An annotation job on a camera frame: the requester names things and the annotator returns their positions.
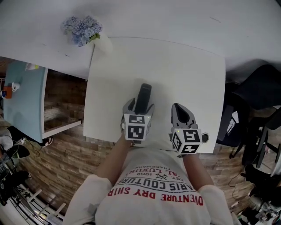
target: white t-shirt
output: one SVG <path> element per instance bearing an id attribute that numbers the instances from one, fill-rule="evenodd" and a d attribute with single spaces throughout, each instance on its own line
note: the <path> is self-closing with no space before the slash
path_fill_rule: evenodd
<path id="1" fill-rule="evenodd" d="M 182 158 L 158 149 L 129 152 L 119 180 L 90 175 L 79 187 L 63 225 L 232 225 L 223 191 L 197 191 Z"/>

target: floor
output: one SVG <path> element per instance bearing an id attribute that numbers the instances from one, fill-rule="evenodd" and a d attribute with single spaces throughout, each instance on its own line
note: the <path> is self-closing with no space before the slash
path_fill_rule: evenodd
<path id="1" fill-rule="evenodd" d="M 80 78 L 55 71 L 48 74 L 44 113 L 47 128 L 83 119 L 86 85 L 87 82 Z M 253 115 L 267 116 L 273 111 L 256 111 Z M 280 130 L 270 133 L 270 140 L 272 144 L 277 144 L 281 140 Z M 29 189 L 34 192 L 42 189 L 39 197 L 55 209 L 65 202 L 64 214 L 75 191 L 89 174 L 95 173 L 110 153 L 113 143 L 84 137 L 82 124 L 56 134 L 54 142 L 46 148 L 40 149 L 33 142 L 25 145 L 30 150 L 30 156 L 21 160 L 20 167 L 26 168 L 32 175 L 32 180 L 27 181 Z M 200 158 L 215 184 L 224 191 L 228 206 L 240 200 L 231 210 L 237 213 L 251 204 L 247 193 L 253 186 L 239 175 L 243 171 L 242 151 L 230 160 L 232 150 L 216 145 L 213 154 L 200 154 Z M 274 157 L 273 153 L 266 156 L 265 169 L 269 170 Z"/>

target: sleeve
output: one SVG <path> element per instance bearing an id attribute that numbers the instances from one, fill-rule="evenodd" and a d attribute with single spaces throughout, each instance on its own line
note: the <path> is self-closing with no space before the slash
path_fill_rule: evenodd
<path id="1" fill-rule="evenodd" d="M 206 185 L 201 187 L 198 192 L 206 204 L 211 217 L 211 224 L 233 225 L 232 216 L 222 190 L 213 185 Z"/>
<path id="2" fill-rule="evenodd" d="M 82 225 L 93 221 L 93 207 L 98 207 L 111 188 L 108 179 L 89 175 L 71 199 L 63 225 Z"/>

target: black chair leg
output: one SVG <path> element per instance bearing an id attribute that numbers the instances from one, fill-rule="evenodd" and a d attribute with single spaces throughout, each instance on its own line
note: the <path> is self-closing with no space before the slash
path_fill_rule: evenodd
<path id="1" fill-rule="evenodd" d="M 265 155 L 265 144 L 262 146 L 261 150 L 260 150 L 260 154 L 259 154 L 259 158 L 258 158 L 258 162 L 256 163 L 256 168 L 260 168 L 264 155 Z"/>
<path id="2" fill-rule="evenodd" d="M 229 158 L 232 159 L 234 158 L 238 152 L 240 152 L 240 150 L 242 149 L 242 147 L 244 146 L 244 142 L 241 142 L 240 145 L 238 146 L 238 148 L 236 149 L 234 155 L 232 155 L 232 153 L 230 153 Z"/>

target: flower bouquet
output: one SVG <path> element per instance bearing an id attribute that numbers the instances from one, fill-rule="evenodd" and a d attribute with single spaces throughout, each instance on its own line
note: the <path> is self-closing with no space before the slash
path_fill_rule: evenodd
<path id="1" fill-rule="evenodd" d="M 83 19 L 72 16 L 61 24 L 61 29 L 65 35 L 69 35 L 74 44 L 81 47 L 100 38 L 102 25 L 90 16 Z"/>

